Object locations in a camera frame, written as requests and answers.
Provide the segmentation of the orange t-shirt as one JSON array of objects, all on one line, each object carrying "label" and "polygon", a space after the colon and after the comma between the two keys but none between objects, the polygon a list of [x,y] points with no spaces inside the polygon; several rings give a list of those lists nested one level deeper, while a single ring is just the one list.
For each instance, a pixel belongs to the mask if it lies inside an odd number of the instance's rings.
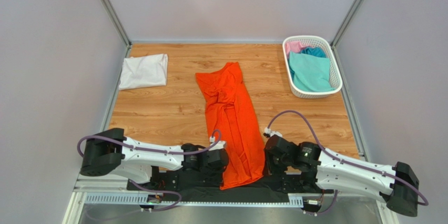
[{"label": "orange t-shirt", "polygon": [[212,73],[196,73],[196,82],[206,101],[208,133],[218,129],[221,139],[227,142],[229,164],[222,175],[220,189],[261,179],[265,165],[264,141],[239,63],[226,63]]}]

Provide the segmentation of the white t-shirt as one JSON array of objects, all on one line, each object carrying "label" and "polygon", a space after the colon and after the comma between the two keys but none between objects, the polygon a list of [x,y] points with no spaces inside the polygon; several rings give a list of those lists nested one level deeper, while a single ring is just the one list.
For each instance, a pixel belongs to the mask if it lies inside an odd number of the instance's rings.
[{"label": "white t-shirt", "polygon": [[157,54],[125,58],[119,80],[119,90],[167,85],[168,55]]}]

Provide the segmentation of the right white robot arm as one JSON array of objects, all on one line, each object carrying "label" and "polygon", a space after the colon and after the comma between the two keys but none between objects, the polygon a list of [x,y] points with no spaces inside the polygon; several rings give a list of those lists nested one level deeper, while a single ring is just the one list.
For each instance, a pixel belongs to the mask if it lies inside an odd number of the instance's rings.
[{"label": "right white robot arm", "polygon": [[283,192],[348,192],[383,202],[408,217],[418,215],[419,180],[403,162],[394,166],[373,164],[330,150],[313,142],[295,144],[266,133],[267,172],[281,178]]}]

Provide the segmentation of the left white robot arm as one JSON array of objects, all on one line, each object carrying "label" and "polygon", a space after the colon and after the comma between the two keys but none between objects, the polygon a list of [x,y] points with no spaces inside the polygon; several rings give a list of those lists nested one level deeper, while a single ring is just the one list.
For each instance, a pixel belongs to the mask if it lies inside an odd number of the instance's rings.
[{"label": "left white robot arm", "polygon": [[113,128],[81,138],[77,151],[83,159],[82,176],[112,174],[145,184],[155,177],[157,168],[196,171],[209,176],[221,174],[230,163],[226,145],[218,129],[209,137],[209,146],[204,147],[150,144],[126,137],[122,128]]}]

